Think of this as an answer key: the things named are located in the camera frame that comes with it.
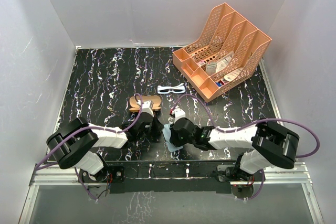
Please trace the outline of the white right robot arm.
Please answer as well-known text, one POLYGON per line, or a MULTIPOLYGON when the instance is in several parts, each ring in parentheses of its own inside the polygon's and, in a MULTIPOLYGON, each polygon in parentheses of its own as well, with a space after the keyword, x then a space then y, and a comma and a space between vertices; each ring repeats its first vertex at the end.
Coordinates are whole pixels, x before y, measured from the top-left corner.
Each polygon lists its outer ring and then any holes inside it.
POLYGON ((234 166, 217 170, 218 176, 228 181, 249 180, 269 166, 292 169, 299 143, 298 134, 273 121, 239 130, 199 127, 187 118, 179 118, 164 126, 163 135, 170 152, 186 144, 203 151, 248 148, 249 152, 238 155, 234 166))

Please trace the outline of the brown glasses case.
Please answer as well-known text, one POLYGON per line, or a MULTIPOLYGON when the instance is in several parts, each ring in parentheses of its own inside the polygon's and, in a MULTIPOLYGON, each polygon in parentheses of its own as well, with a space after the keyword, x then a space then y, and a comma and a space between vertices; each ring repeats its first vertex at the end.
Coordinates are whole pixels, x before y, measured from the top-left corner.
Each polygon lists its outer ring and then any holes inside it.
MULTIPOLYGON (((142 96, 142 102, 146 103, 151 101, 153 103, 153 107, 152 110, 153 111, 159 111, 161 110, 161 97, 158 95, 144 95, 142 96)), ((137 97, 135 98, 135 96, 132 96, 129 100, 129 104, 130 104, 130 108, 129 111, 130 112, 138 112, 140 109, 140 98, 137 97)))

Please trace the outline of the peach plastic desk organizer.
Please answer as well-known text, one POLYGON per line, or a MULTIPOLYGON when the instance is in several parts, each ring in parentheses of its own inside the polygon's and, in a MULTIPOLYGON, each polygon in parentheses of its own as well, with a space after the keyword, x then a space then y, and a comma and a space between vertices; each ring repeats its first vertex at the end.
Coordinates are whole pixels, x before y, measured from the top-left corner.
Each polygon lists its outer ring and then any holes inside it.
POLYGON ((227 3, 215 6, 198 40, 174 51, 173 63, 197 93, 209 102, 249 79, 260 63, 271 38, 227 3), (209 76, 208 62, 217 63, 209 76), (224 76, 242 68, 231 82, 224 76), (226 84, 216 85, 217 81, 226 84))

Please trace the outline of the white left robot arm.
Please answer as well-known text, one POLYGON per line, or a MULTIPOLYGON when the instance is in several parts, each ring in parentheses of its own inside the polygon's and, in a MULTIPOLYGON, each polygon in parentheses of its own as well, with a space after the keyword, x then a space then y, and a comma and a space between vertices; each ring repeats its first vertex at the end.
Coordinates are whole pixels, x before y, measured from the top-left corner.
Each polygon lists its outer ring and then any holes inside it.
POLYGON ((156 115, 148 112, 141 112, 137 120, 123 123, 120 127, 108 127, 106 131, 97 129, 96 125, 79 117, 52 134, 46 141, 48 148, 53 150, 70 134, 84 127, 89 128, 72 136, 55 150, 52 156, 61 169, 80 169, 90 174, 97 182, 105 181, 109 171, 103 157, 92 152, 92 148, 129 148, 143 137, 160 136, 164 129, 156 115))

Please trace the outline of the white round disc item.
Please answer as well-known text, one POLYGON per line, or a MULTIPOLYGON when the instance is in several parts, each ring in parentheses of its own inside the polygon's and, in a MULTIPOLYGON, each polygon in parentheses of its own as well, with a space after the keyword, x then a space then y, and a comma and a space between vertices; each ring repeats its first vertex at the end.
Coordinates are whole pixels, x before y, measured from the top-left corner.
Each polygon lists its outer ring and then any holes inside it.
POLYGON ((242 71, 242 68, 238 68, 238 69, 226 74, 224 76, 224 80, 227 81, 227 82, 233 81, 234 79, 236 79, 239 76, 241 71, 242 71))

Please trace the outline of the grey folded pouch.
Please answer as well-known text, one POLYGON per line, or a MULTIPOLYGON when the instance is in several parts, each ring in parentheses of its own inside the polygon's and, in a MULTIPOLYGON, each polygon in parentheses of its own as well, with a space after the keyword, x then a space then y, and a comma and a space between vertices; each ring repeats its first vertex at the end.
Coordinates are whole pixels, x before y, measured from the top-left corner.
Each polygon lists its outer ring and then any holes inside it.
POLYGON ((208 62, 208 63, 206 64, 206 68, 205 68, 205 70, 206 70, 205 72, 206 72, 209 76, 215 74, 216 71, 217 71, 217 63, 216 63, 216 62, 208 62))

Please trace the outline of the red and blue small items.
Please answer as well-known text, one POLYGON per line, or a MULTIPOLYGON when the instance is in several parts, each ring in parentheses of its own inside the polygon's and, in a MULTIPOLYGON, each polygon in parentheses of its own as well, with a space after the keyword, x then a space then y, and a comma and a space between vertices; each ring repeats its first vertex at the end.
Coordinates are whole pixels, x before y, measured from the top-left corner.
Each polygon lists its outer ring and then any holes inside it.
POLYGON ((222 80, 216 82, 216 85, 217 85, 218 87, 222 87, 222 86, 225 85, 225 84, 226 84, 226 83, 223 82, 222 80))

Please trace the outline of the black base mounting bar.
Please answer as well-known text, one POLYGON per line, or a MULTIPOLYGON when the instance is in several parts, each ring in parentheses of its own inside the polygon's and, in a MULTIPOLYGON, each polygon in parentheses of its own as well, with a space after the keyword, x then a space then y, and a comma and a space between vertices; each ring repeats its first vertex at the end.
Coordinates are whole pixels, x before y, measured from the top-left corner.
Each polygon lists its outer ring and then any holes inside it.
POLYGON ((236 178, 232 161, 109 162, 97 178, 80 170, 80 178, 93 187, 106 186, 110 194, 134 192, 216 192, 250 197, 253 186, 265 179, 261 172, 236 178))

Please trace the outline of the aluminium frame rail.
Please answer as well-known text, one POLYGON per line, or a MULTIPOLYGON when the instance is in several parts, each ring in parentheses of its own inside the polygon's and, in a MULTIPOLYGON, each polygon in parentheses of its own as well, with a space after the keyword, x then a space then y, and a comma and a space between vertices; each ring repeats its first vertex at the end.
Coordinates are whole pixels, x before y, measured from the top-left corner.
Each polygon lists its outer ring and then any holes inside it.
MULTIPOLYGON (((179 162, 113 162, 113 181, 118 179, 119 170, 123 179, 210 179, 213 171, 224 171, 234 166, 232 162, 226 161, 179 161, 179 162)), ((34 173, 32 181, 35 183, 67 183, 77 181, 74 168, 60 169, 58 166, 51 166, 38 170, 34 173)), ((254 174, 253 181, 259 183, 264 180, 271 184, 312 184, 305 163, 295 163, 293 169, 279 167, 267 167, 264 171, 254 174)))

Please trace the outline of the white sunglasses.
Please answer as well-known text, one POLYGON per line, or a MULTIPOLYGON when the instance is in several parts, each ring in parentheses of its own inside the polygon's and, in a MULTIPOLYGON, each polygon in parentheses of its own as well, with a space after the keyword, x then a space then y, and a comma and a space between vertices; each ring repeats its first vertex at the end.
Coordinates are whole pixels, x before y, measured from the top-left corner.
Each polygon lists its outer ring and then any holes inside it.
POLYGON ((157 89, 158 94, 169 94, 169 93, 181 94, 185 92, 185 86, 183 83, 180 83, 179 85, 176 86, 158 86, 157 88, 158 88, 157 89))

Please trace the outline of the light blue cleaning cloth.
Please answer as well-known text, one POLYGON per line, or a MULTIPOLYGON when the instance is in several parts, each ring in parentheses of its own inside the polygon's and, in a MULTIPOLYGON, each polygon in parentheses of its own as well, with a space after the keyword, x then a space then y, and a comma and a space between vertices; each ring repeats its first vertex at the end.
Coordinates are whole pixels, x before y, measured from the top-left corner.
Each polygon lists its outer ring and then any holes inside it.
POLYGON ((176 147, 174 144, 172 144, 170 142, 170 138, 171 138, 170 125, 169 124, 164 124, 163 126, 164 126, 164 128, 162 130, 162 133, 163 133, 163 137, 164 137, 164 140, 166 142, 168 150, 171 153, 181 150, 183 148, 182 146, 176 147))

